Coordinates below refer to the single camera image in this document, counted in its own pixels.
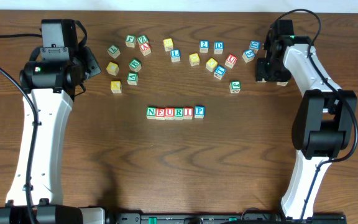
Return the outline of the green N block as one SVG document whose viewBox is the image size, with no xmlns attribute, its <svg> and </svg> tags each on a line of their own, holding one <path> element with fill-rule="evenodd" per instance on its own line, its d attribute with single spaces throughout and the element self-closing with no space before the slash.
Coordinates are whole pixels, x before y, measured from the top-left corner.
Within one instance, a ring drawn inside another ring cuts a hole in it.
<svg viewBox="0 0 358 224">
<path fill-rule="evenodd" d="M 147 117 L 147 119 L 155 119 L 155 117 L 156 117 L 156 107 L 147 107 L 146 117 Z"/>
</svg>

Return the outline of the red E block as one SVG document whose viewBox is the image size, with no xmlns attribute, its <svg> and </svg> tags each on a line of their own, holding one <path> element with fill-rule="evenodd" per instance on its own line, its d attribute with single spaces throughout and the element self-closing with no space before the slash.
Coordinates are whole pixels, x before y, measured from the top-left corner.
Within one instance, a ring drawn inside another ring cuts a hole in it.
<svg viewBox="0 0 358 224">
<path fill-rule="evenodd" d="M 165 120 L 165 109 L 157 108 L 155 112 L 155 119 Z"/>
</svg>

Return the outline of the blue P block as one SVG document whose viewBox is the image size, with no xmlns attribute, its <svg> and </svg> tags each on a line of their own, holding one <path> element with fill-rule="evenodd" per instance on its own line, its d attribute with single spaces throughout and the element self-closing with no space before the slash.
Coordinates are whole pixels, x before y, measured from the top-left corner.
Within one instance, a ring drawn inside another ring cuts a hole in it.
<svg viewBox="0 0 358 224">
<path fill-rule="evenodd" d="M 205 116 L 205 107 L 204 106 L 195 106 L 194 108 L 194 117 L 203 119 Z"/>
</svg>

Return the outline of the red I block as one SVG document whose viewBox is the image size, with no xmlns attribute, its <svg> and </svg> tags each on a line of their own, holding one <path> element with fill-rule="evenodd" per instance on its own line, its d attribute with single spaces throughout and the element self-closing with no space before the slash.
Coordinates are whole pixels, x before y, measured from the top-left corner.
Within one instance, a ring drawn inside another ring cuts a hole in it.
<svg viewBox="0 0 358 224">
<path fill-rule="evenodd" d="M 185 107 L 183 109 L 183 119 L 193 119 L 193 108 Z"/>
</svg>

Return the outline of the green R block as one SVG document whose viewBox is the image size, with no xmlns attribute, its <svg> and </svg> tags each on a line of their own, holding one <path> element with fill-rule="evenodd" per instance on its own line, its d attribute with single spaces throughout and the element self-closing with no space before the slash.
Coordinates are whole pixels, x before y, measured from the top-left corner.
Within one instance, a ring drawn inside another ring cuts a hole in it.
<svg viewBox="0 0 358 224">
<path fill-rule="evenodd" d="M 183 120 L 184 115 L 184 108 L 175 108 L 174 110 L 174 120 Z"/>
</svg>

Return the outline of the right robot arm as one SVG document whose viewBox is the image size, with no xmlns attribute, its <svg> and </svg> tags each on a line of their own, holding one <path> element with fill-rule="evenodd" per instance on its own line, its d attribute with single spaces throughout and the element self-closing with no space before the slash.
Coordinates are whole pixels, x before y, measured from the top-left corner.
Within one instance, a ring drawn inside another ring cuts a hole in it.
<svg viewBox="0 0 358 224">
<path fill-rule="evenodd" d="M 257 82 L 287 82 L 293 78 L 302 95 L 291 128 L 295 167 L 280 206 L 285 221 L 308 222 L 324 174 L 357 135 L 356 94 L 343 90 L 320 63 L 313 41 L 295 35 L 291 20 L 276 20 L 258 58 Z"/>
</svg>

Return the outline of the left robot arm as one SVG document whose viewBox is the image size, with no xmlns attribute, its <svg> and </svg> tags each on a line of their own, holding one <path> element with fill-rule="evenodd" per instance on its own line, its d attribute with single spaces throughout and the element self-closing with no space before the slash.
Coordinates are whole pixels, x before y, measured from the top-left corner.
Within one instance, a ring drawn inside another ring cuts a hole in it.
<svg viewBox="0 0 358 224">
<path fill-rule="evenodd" d="M 63 205 L 62 150 L 75 90 L 101 72 L 87 38 L 77 39 L 76 29 L 82 27 L 72 19 L 42 20 L 43 45 L 12 81 L 23 95 L 24 129 L 0 223 L 108 222 L 104 208 Z"/>
</svg>

